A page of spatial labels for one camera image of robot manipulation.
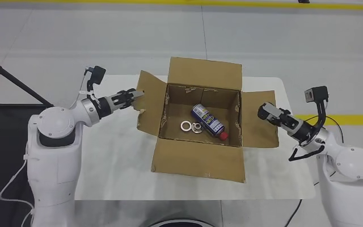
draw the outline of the white table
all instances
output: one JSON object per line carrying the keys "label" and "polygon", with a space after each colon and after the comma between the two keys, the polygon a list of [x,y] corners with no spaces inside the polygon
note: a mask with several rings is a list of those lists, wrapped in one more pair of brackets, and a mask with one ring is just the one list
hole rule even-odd
{"label": "white table", "polygon": [[[166,76],[159,77],[167,81]],[[136,87],[137,75],[105,75],[97,97]],[[274,90],[278,107],[290,110],[279,78],[243,77],[243,91]],[[289,162],[296,142],[278,129],[280,146],[244,148],[246,182],[152,173],[156,138],[136,129],[138,112],[116,111],[83,135],[77,200],[311,199],[313,180],[305,160]]]}

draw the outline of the spray can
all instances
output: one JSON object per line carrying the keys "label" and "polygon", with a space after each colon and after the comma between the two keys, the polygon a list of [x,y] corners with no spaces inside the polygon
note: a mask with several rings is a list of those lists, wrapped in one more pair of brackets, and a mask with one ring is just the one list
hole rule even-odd
{"label": "spray can", "polygon": [[196,104],[191,112],[193,117],[195,117],[195,119],[212,134],[212,136],[219,137],[222,141],[228,138],[228,133],[225,132],[225,126],[210,114],[202,104]]}

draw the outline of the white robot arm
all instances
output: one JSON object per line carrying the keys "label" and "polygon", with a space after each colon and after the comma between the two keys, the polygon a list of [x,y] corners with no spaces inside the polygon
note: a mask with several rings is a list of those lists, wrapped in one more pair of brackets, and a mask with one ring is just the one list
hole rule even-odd
{"label": "white robot arm", "polygon": [[24,159],[35,199],[33,227],[75,226],[74,193],[81,171],[83,125],[91,127],[143,95],[143,91],[130,89],[97,99],[92,84],[100,84],[105,70],[98,66],[87,70],[92,76],[86,99],[70,110],[51,107],[29,120]]}
{"label": "white robot arm", "polygon": [[[264,103],[258,117],[284,128],[299,142],[289,161],[304,159],[316,154],[322,202],[333,227],[363,226],[363,149],[338,144],[333,133],[323,128],[326,119],[323,101],[328,101],[327,88],[314,87],[305,91],[306,101],[318,107],[318,122],[310,125],[295,118],[288,110],[277,109]],[[295,157],[299,148],[307,154]],[[327,166],[345,176],[343,181],[332,181]]]}

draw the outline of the yellow floor line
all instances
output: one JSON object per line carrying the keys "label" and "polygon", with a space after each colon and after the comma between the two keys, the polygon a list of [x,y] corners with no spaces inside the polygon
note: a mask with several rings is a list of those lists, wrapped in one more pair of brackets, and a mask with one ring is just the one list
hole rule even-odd
{"label": "yellow floor line", "polygon": [[134,3],[163,5],[203,5],[203,6],[239,6],[239,7],[274,7],[294,9],[320,10],[363,10],[361,4],[309,3],[298,2],[253,2],[253,1],[222,1],[222,0],[0,0],[0,2],[32,2],[32,3]]}
{"label": "yellow floor line", "polygon": [[[316,115],[295,115],[295,117],[306,120]],[[336,120],[340,125],[363,125],[363,115],[328,115]],[[308,121],[310,124],[316,122],[314,120]],[[335,125],[334,121],[327,119],[325,125]]]}

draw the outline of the can label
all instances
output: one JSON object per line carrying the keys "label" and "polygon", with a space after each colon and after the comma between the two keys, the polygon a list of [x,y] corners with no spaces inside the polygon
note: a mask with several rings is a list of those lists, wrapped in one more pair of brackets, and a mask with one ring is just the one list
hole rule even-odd
{"label": "can label", "polygon": [[222,127],[223,124],[214,118],[212,114],[209,113],[208,110],[205,109],[202,104],[198,104],[193,108],[193,112],[200,117],[200,119],[210,127],[213,134],[216,134]]}

